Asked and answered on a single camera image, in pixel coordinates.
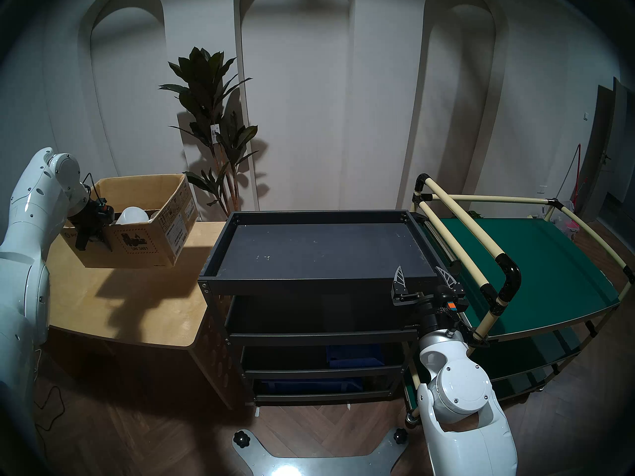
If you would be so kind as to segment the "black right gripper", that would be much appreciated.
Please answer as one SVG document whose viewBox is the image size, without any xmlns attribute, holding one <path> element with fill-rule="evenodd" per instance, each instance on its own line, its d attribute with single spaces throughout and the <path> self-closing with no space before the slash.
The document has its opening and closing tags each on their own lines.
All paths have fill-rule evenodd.
<svg viewBox="0 0 635 476">
<path fill-rule="evenodd" d="M 409 293 L 406 288 L 405 278 L 401 267 L 397 267 L 393 280 L 391 299 L 395 306 L 429 304 L 432 308 L 450 305 L 450 308 L 467 309 L 467 298 L 465 288 L 454 276 L 441 267 L 436 267 L 437 274 L 442 277 L 445 284 L 450 289 L 438 289 L 431 295 L 423 292 Z"/>
</svg>

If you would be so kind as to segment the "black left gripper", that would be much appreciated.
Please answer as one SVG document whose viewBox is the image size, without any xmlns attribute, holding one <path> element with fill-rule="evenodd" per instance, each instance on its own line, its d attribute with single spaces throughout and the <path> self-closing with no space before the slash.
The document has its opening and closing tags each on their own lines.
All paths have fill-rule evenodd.
<svg viewBox="0 0 635 476">
<path fill-rule="evenodd" d="M 89 199 L 85 207 L 68 221 L 77 229 L 75 247 L 85 251 L 89 242 L 102 244 L 109 252 L 112 246 L 107 240 L 103 227 L 112 224 L 112 206 L 105 198 Z"/>
</svg>

